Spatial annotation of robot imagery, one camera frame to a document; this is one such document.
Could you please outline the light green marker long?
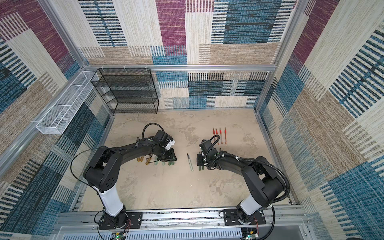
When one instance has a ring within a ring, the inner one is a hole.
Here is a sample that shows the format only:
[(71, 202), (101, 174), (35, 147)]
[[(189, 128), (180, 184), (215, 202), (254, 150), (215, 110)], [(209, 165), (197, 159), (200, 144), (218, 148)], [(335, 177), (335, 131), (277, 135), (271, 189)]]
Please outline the light green marker long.
[(188, 158), (190, 170), (191, 170), (191, 172), (193, 172), (194, 171), (193, 163), (192, 163), (192, 160), (191, 160), (190, 155), (188, 153), (187, 153), (187, 158)]

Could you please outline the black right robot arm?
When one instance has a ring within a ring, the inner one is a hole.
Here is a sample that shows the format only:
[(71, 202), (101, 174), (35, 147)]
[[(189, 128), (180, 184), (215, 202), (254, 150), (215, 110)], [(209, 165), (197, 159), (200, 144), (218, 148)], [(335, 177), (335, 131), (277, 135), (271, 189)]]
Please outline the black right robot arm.
[(242, 158), (226, 151), (218, 151), (210, 140), (203, 140), (197, 155), (197, 165), (208, 170), (225, 170), (242, 176), (250, 195), (237, 206), (240, 224), (249, 224), (256, 212), (288, 197), (291, 185), (282, 170), (266, 158)]

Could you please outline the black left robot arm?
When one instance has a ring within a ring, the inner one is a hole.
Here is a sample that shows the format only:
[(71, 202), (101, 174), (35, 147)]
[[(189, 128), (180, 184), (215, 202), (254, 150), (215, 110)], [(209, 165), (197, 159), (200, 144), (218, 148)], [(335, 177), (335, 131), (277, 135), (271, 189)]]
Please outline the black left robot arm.
[(99, 194), (105, 216), (115, 228), (122, 228), (128, 220), (126, 207), (116, 187), (121, 166), (138, 157), (150, 155), (157, 156), (161, 162), (175, 161), (174, 144), (175, 140), (170, 135), (159, 130), (155, 136), (138, 138), (133, 144), (113, 148), (103, 146), (96, 151), (83, 176)]

